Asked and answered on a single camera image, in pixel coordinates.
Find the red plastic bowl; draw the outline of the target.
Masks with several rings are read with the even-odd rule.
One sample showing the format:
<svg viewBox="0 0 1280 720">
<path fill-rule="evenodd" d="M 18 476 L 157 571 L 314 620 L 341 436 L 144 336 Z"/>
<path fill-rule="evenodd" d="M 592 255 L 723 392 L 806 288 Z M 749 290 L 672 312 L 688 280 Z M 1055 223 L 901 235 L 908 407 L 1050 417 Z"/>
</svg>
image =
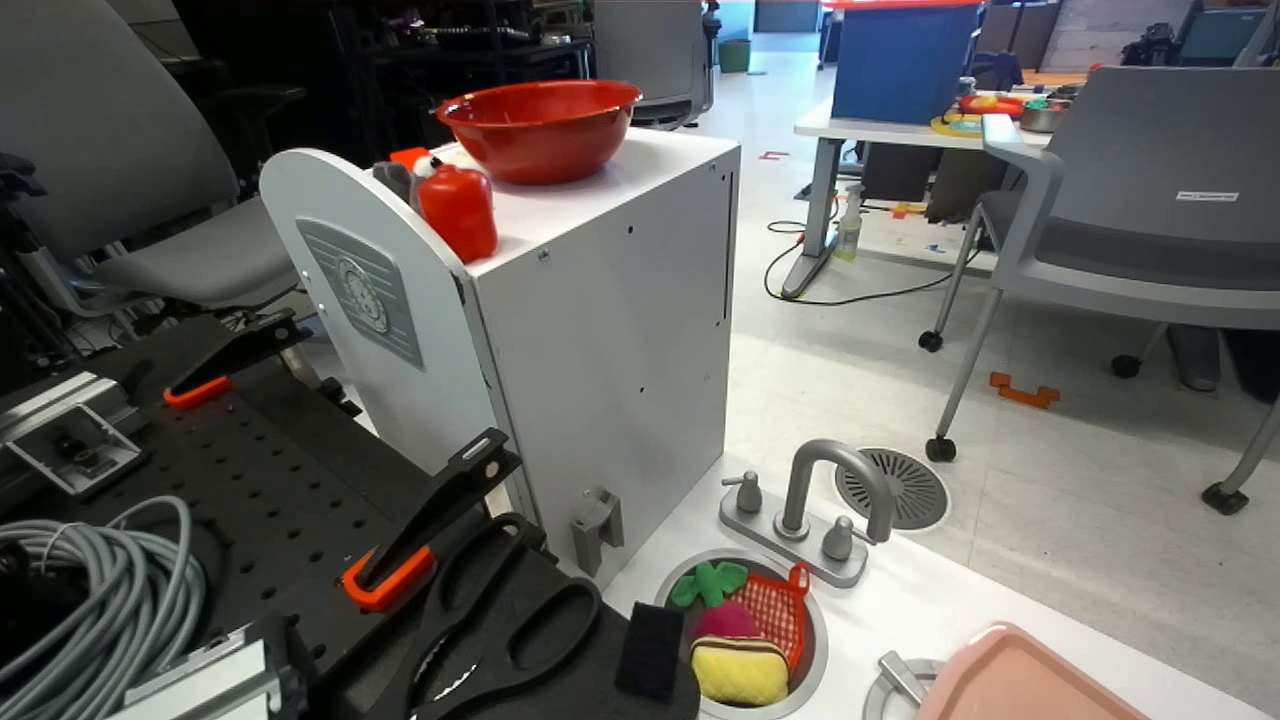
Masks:
<svg viewBox="0 0 1280 720">
<path fill-rule="evenodd" d="M 437 119 L 502 184 L 569 184 L 624 143 L 643 90 L 629 79 L 519 79 L 437 104 Z"/>
</svg>

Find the grey toy object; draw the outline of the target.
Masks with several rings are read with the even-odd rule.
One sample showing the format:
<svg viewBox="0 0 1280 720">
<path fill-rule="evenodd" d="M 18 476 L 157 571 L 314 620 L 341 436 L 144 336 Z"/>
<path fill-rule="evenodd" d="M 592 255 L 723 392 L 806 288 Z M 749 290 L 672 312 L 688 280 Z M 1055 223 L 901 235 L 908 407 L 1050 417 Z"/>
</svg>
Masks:
<svg viewBox="0 0 1280 720">
<path fill-rule="evenodd" d="M 401 195 L 405 204 L 415 204 L 406 167 L 401 167 L 401 162 L 390 162 L 390 159 L 374 159 L 374 162 L 370 162 L 370 176 L 374 176 L 390 195 Z"/>
</svg>

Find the white toy cabinet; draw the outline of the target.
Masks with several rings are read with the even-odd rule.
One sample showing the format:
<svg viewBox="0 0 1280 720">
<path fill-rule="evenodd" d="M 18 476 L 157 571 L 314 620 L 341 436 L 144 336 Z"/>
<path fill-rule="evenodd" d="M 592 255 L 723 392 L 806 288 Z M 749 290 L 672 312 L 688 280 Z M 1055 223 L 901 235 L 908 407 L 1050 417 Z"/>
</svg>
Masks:
<svg viewBox="0 0 1280 720">
<path fill-rule="evenodd" d="M 374 170 L 289 147 L 261 198 L 370 427 L 437 473 L 496 427 L 510 506 L 612 581 L 723 455 L 740 147 L 624 135 L 571 184 L 500 184 L 468 265 Z"/>
</svg>

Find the red round toy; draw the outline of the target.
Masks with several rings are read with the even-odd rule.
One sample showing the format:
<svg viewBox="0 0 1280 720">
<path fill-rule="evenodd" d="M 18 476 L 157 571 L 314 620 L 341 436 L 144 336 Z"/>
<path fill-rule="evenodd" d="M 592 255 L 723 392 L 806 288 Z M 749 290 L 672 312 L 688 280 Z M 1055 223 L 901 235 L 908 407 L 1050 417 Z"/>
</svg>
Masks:
<svg viewBox="0 0 1280 720">
<path fill-rule="evenodd" d="M 463 261 L 496 250 L 490 188 L 476 167 L 438 162 L 419 184 L 419 216 Z"/>
</svg>

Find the red strawberry toy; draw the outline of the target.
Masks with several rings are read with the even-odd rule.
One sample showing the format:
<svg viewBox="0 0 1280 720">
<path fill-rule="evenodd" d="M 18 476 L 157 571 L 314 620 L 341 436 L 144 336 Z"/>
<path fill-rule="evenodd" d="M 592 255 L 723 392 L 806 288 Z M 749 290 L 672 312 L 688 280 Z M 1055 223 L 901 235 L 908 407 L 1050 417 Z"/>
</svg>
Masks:
<svg viewBox="0 0 1280 720">
<path fill-rule="evenodd" d="M 786 571 L 750 567 L 721 609 L 697 615 L 693 633 L 763 639 L 800 677 L 812 659 L 806 563 L 791 563 Z"/>
</svg>

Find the grey toy faucet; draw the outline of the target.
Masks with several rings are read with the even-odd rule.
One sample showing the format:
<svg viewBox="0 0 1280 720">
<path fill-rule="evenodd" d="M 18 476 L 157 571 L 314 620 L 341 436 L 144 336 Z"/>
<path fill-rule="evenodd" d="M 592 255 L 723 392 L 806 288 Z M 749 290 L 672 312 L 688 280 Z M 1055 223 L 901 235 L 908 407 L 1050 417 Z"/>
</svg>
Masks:
<svg viewBox="0 0 1280 720">
<path fill-rule="evenodd" d="M 812 502 L 820 473 L 858 488 L 867 511 L 858 518 L 820 511 Z M 894 495 L 862 449 L 838 440 L 805 440 L 791 452 L 780 490 L 771 490 L 754 473 L 735 476 L 721 495 L 721 522 L 780 558 L 805 563 L 833 589 L 854 589 L 867 571 L 873 546 L 891 534 Z"/>
</svg>

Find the black orange clamp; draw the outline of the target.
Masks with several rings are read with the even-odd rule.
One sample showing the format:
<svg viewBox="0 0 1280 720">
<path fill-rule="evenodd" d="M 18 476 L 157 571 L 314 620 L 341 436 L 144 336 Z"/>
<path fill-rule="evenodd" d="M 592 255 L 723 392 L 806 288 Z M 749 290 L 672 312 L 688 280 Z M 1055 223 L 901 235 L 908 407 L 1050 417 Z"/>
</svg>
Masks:
<svg viewBox="0 0 1280 720">
<path fill-rule="evenodd" d="M 197 355 L 163 392 L 159 402 L 169 413 L 190 413 L 231 392 L 231 377 L 279 355 L 282 347 L 306 340 L 306 327 L 293 316 L 261 318 L 234 327 L 227 340 L 211 344 Z"/>
<path fill-rule="evenodd" d="M 519 466 L 500 427 L 484 427 L 438 466 L 437 490 L 394 527 L 390 540 L 366 546 L 341 571 L 341 593 L 359 612 L 390 612 L 438 563 L 437 534 L 472 511 L 490 488 Z"/>
</svg>

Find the round floor drain cover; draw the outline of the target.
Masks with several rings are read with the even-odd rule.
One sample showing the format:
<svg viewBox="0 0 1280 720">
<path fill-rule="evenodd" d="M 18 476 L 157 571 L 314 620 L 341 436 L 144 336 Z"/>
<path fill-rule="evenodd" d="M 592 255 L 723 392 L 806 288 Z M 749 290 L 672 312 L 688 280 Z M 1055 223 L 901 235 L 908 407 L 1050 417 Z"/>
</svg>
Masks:
<svg viewBox="0 0 1280 720">
<path fill-rule="evenodd" d="M 901 533 L 922 533 L 935 527 L 948 506 L 952 495 L 945 488 L 945 478 L 933 473 L 933 465 L 894 452 L 894 449 L 862 449 L 862 455 L 881 466 L 881 476 L 888 478 L 891 502 L 894 502 L 894 522 Z M 862 478 L 851 478 L 847 473 L 836 473 L 836 490 L 838 500 L 867 517 L 873 500 L 862 490 Z"/>
</svg>

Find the yellow sponge toy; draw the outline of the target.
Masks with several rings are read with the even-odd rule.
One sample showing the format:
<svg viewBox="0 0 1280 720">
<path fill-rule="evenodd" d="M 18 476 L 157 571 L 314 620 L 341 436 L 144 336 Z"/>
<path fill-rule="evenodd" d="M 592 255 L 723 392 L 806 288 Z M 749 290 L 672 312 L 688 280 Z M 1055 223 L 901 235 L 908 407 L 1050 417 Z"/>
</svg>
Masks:
<svg viewBox="0 0 1280 720">
<path fill-rule="evenodd" d="M 771 643 L 721 643 L 693 648 L 693 672 L 707 699 L 763 706 L 786 697 L 786 662 Z"/>
</svg>

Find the black perforated table plate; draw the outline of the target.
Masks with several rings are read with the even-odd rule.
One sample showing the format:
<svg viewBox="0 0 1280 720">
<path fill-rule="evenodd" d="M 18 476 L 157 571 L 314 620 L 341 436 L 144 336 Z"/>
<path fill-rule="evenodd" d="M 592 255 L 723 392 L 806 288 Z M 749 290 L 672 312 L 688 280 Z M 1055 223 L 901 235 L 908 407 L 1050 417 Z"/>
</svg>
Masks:
<svg viewBox="0 0 1280 720">
<path fill-rule="evenodd" d="M 305 662 L 330 678 L 370 662 L 415 615 L 432 574 L 390 612 L 359 612 L 341 593 L 341 571 L 390 540 L 438 473 L 428 476 L 366 436 L 289 364 L 289 347 L 234 373 L 227 396 L 169 413 L 159 392 L 227 336 L 216 318 L 187 318 L 93 358 L 93 373 L 122 389 L 144 458 L 97 490 L 89 511 L 106 518 L 144 495 L 183 500 L 211 551 L 211 609 L 199 627 L 279 615 Z M 437 534 L 438 558 L 481 517 L 484 500 Z"/>
</svg>

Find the blue bin with orange lid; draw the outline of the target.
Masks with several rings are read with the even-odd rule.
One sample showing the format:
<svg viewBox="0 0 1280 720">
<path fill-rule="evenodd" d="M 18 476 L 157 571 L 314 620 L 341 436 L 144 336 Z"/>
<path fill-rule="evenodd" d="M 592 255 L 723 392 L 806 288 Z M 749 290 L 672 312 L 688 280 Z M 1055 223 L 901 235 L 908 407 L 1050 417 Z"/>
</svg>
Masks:
<svg viewBox="0 0 1280 720">
<path fill-rule="evenodd" d="M 981 0 L 833 0 L 836 119 L 928 122 L 952 108 Z"/>
</svg>

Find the white desk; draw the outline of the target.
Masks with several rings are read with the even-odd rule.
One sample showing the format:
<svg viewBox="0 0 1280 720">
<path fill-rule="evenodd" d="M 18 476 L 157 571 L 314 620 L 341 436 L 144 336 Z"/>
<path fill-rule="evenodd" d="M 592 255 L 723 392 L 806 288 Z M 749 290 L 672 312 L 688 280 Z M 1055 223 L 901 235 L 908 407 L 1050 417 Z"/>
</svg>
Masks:
<svg viewBox="0 0 1280 720">
<path fill-rule="evenodd" d="M 806 216 L 800 227 L 800 255 L 791 261 L 780 297 L 800 300 L 836 250 L 833 204 L 843 152 L 854 152 L 858 170 L 881 180 L 891 159 L 908 167 L 910 191 L 922 191 L 928 170 L 948 152 L 983 152 L 987 139 L 1043 147 L 1043 132 L 1027 132 L 1010 115 L 990 115 L 974 132 L 952 132 L 945 122 L 891 122 L 891 119 L 843 119 L 826 108 L 812 108 L 796 119 L 800 135 L 817 139 Z"/>
</svg>

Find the pink plastic tray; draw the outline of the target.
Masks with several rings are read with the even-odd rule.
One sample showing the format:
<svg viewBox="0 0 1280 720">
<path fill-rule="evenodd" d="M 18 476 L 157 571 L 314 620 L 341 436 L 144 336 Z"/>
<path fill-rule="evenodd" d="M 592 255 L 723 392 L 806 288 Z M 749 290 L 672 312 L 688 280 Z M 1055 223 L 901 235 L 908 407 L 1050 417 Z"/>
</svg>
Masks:
<svg viewBox="0 0 1280 720">
<path fill-rule="evenodd" d="M 914 720 L 1142 720 L 1142 711 L 1020 622 L 990 622 L 941 662 Z"/>
</svg>

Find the grey office chair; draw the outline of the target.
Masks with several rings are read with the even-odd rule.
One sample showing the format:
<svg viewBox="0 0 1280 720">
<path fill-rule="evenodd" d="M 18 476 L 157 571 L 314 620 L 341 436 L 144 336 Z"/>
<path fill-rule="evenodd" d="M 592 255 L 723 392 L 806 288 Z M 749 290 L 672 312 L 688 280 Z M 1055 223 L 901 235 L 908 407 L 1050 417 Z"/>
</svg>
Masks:
<svg viewBox="0 0 1280 720">
<path fill-rule="evenodd" d="M 1055 305 L 1157 327 L 1280 327 L 1280 71 L 1126 62 L 1094 69 L 1043 143 L 1007 115 L 981 122 L 981 147 L 1023 176 L 987 191 L 960 250 L 997 244 L 974 336 L 922 440 L 952 458 L 952 421 L 1003 305 Z M 921 336 L 945 344 L 952 297 Z"/>
</svg>

